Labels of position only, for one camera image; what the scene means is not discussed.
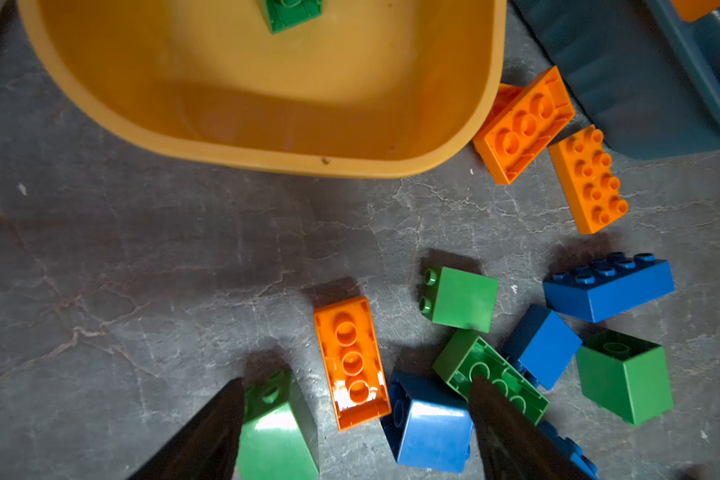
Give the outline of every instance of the green square brick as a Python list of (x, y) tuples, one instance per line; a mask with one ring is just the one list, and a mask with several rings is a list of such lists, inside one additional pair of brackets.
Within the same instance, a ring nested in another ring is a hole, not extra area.
[(638, 426), (671, 409), (664, 347), (606, 330), (576, 354), (581, 391), (597, 405)]
[(317, 425), (293, 374), (280, 370), (249, 387), (237, 454), (243, 480), (314, 480), (317, 459)]
[(422, 314), (440, 325), (479, 332), (490, 331), (499, 281), (446, 266), (424, 272)]
[(467, 400), (472, 379), (486, 376), (534, 425), (550, 405), (550, 401), (518, 370), (472, 330), (458, 330), (434, 361), (432, 369)]
[(322, 14), (322, 0), (259, 0), (272, 33), (282, 32)]

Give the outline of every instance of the yellow bin rim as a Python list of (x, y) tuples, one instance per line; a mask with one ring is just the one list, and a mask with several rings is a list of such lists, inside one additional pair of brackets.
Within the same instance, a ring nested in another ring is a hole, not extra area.
[(486, 24), (485, 28), (492, 30), (494, 41), (490, 45), (490, 51), (486, 52), (486, 57), (490, 57), (492, 65), (485, 79), (482, 97), (474, 106), (474, 112), (457, 133), (438, 148), (417, 157), (400, 160), (327, 158), (321, 155), (240, 148), (175, 138), (147, 130), (107, 107), (78, 81), (51, 41), (43, 21), (41, 0), (18, 0), (18, 6), (29, 40), (40, 62), (61, 91), (99, 125), (134, 145), (167, 157), (247, 170), (335, 178), (403, 178), (431, 170), (453, 157), (471, 141), (488, 116), (500, 83), (507, 15), (505, 0), (489, 1), (493, 4), (493, 23)]

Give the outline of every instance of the gray floor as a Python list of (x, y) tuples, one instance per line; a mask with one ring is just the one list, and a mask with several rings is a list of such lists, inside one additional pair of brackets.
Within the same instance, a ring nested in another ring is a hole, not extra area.
[[(505, 81), (547, 67), (510, 10)], [(587, 120), (579, 115), (577, 127)], [(607, 325), (665, 346), (675, 408), (634, 428), (581, 395), (549, 418), (602, 479), (720, 478), (720, 152), (614, 155), (630, 213), (576, 232), (545, 152), (498, 187), (466, 147), (403, 180), (327, 180), (163, 158), (99, 128), (0, 34), (0, 479), (124, 478), (228, 379), (290, 365), (320, 430), (322, 477), (456, 478), (394, 464), (377, 422), (338, 434), (312, 305), (372, 304), (385, 370), (426, 371), (448, 328), (416, 311), (421, 264), (499, 278), (499, 345), (554, 266), (653, 251), (677, 292)], [(581, 330), (582, 322), (570, 320)], [(481, 478), (473, 446), (463, 478)]]

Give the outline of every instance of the toy brick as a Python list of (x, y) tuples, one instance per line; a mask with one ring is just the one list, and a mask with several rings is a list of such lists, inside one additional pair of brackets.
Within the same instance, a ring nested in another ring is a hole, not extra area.
[(483, 122), (483, 126), (480, 127), (480, 130), (485, 128), (491, 121), (494, 120), (494, 118), (504, 111), (522, 91), (522, 87), (515, 87), (514, 85), (509, 84), (499, 84), (499, 91), (496, 93), (494, 106), (490, 108), (488, 117)]
[(282, 32), (322, 14), (322, 0), (260, 0), (269, 30)]
[(501, 355), (534, 387), (551, 390), (581, 346), (581, 339), (550, 309), (531, 305)]
[(605, 330), (576, 354), (581, 391), (597, 405), (638, 426), (673, 407), (664, 348)]
[(553, 427), (549, 422), (543, 420), (539, 423), (539, 430), (548, 437), (549, 440), (581, 470), (590, 476), (593, 480), (597, 480), (597, 466), (584, 456), (584, 451), (576, 442), (570, 438), (563, 440), (557, 435), (557, 428)]
[(359, 296), (315, 310), (315, 326), (338, 430), (389, 415), (368, 299)]
[(289, 371), (246, 389), (237, 467), (243, 478), (313, 480), (318, 437), (315, 419)]
[(614, 252), (607, 259), (556, 273), (544, 281), (552, 310), (598, 323), (675, 291), (670, 263), (653, 254), (627, 258)]
[(594, 125), (549, 147), (552, 162), (581, 234), (594, 234), (629, 211), (619, 195), (621, 182), (603, 150), (603, 132)]
[(422, 314), (440, 325), (488, 332), (494, 317), (499, 281), (446, 266), (424, 272)]
[(472, 379), (475, 376), (487, 377), (534, 425), (549, 408), (549, 400), (492, 349), (478, 332), (457, 331), (432, 368), (465, 399), (469, 398)]
[(552, 67), (480, 129), (474, 147), (496, 183), (509, 185), (575, 115), (560, 72)]
[(399, 465), (462, 473), (470, 456), (467, 403), (439, 380), (396, 372), (389, 383), (392, 415), (384, 434)]

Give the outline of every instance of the green toy brick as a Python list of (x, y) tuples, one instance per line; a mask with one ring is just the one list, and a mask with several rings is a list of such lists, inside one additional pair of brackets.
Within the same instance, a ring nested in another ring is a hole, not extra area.
[(638, 426), (671, 409), (664, 347), (605, 330), (576, 354), (581, 391), (597, 405)]
[(293, 374), (280, 370), (246, 390), (237, 467), (243, 480), (314, 480), (317, 425)]
[(472, 330), (457, 331), (432, 368), (465, 399), (469, 399), (472, 379), (486, 376), (534, 425), (538, 424), (550, 405), (550, 401), (518, 370)]
[(418, 308), (440, 325), (488, 332), (498, 291), (495, 278), (433, 266), (424, 272), (424, 294)]
[(322, 14), (322, 0), (260, 1), (264, 2), (262, 10), (272, 33), (282, 32)]

